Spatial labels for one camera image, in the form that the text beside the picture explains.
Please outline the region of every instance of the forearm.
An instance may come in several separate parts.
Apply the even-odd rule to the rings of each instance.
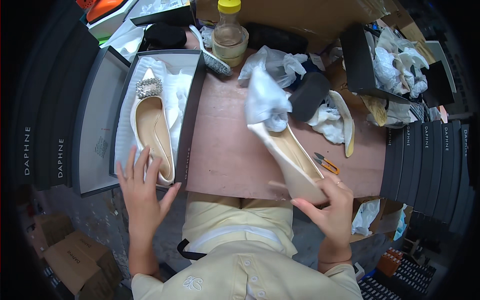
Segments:
[[[350,244],[344,247],[335,246],[329,238],[325,238],[318,251],[318,271],[325,273],[339,264],[352,264]]]
[[[130,233],[129,248],[129,270],[132,276],[135,274],[151,275],[160,279],[160,271],[158,269],[158,261],[153,251],[153,236],[138,237]]]

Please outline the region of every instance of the pink table surface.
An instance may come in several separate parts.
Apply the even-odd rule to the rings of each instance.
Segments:
[[[198,41],[187,29],[187,48]],[[237,83],[246,58],[255,53],[247,49],[244,61],[234,74],[218,79],[206,75],[192,141],[186,190],[240,198],[289,199],[288,192],[269,186],[270,180],[284,182],[276,161],[260,140],[248,129],[243,104],[248,88]],[[300,144],[313,156],[318,152],[339,169],[339,177],[355,197],[376,196],[380,192],[385,160],[385,128],[366,121],[367,109],[359,97],[346,103],[355,122],[353,154],[345,157],[343,144],[332,144],[306,123],[290,119],[289,124]]]

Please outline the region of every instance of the crystal buckle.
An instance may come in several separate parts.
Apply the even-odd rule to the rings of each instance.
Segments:
[[[154,84],[155,88],[144,90],[144,86]],[[137,97],[139,99],[144,99],[151,96],[160,96],[162,92],[162,81],[159,78],[149,78],[145,80],[140,80],[136,84],[137,88]]]

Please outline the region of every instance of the embroidered logo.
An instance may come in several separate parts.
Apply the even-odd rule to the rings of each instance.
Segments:
[[[183,286],[188,289],[201,290],[202,286],[200,285],[204,280],[199,277],[188,276],[187,280],[183,282]]]

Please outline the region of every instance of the high heel shoe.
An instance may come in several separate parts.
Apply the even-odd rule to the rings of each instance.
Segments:
[[[144,89],[151,85],[154,85],[155,88]],[[139,151],[142,151],[146,146],[150,147],[148,165],[156,157],[162,158],[157,183],[170,185],[175,179],[175,167],[172,159],[172,146],[167,118],[165,117],[165,107],[160,97],[161,92],[161,80],[155,78],[152,68],[148,68],[144,78],[137,82],[137,93],[130,114],[130,124],[135,133]]]
[[[263,122],[248,124],[248,129],[267,147],[280,169],[292,198],[302,198],[313,204],[327,201],[315,183],[324,176],[292,133],[290,126],[282,132],[270,132]]]

